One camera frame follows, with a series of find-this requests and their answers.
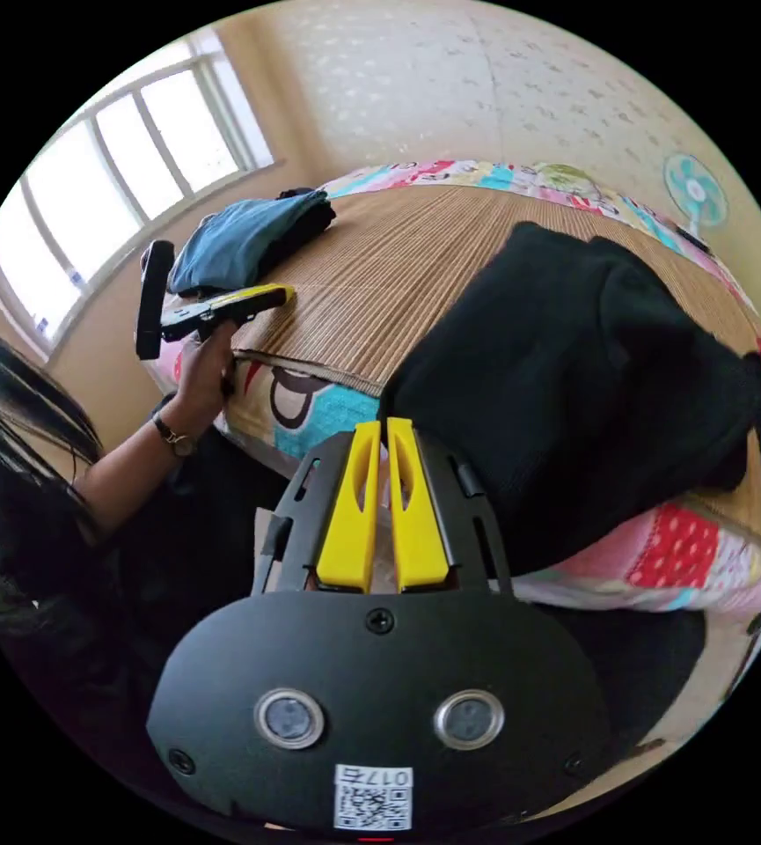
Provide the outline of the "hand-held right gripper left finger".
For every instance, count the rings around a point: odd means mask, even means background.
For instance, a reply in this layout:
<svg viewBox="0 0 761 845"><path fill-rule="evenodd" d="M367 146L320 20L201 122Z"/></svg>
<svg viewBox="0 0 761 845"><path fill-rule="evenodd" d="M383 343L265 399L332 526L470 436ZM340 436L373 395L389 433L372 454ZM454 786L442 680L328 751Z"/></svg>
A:
<svg viewBox="0 0 761 845"><path fill-rule="evenodd" d="M370 589L380 445L380 422L355 427L316 566L317 580L325 588L352 592Z"/></svg>

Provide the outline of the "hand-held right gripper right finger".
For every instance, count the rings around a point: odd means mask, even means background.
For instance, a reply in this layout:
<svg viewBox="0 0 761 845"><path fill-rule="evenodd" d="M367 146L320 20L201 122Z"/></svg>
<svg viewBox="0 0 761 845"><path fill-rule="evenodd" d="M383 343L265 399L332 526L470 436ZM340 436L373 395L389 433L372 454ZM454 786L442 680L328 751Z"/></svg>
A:
<svg viewBox="0 0 761 845"><path fill-rule="evenodd" d="M449 575L449 562L411 421L387 419L387 451L398 590L437 587Z"/></svg>

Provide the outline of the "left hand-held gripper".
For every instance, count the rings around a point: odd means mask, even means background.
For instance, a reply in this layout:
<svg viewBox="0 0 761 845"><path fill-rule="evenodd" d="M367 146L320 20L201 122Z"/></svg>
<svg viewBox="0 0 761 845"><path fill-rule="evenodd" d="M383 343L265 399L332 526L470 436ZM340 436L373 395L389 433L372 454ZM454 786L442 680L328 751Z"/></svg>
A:
<svg viewBox="0 0 761 845"><path fill-rule="evenodd" d="M182 305L163 312L160 337L165 342L177 342L196 334L199 340L205 341L224 322L241 326L261 312L287 305L294 296L295 290L290 285L263 284Z"/></svg>

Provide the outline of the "person's left hand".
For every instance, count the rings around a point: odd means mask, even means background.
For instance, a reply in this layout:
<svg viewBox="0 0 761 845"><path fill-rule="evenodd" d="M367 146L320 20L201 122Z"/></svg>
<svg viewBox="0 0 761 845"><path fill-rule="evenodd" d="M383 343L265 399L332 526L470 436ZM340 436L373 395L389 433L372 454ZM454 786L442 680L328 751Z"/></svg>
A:
<svg viewBox="0 0 761 845"><path fill-rule="evenodd" d="M232 338L238 325L225 321L204 341L190 340L181 354L177 392L161 416L176 434L198 438L222 413L223 380L233 373Z"/></svg>

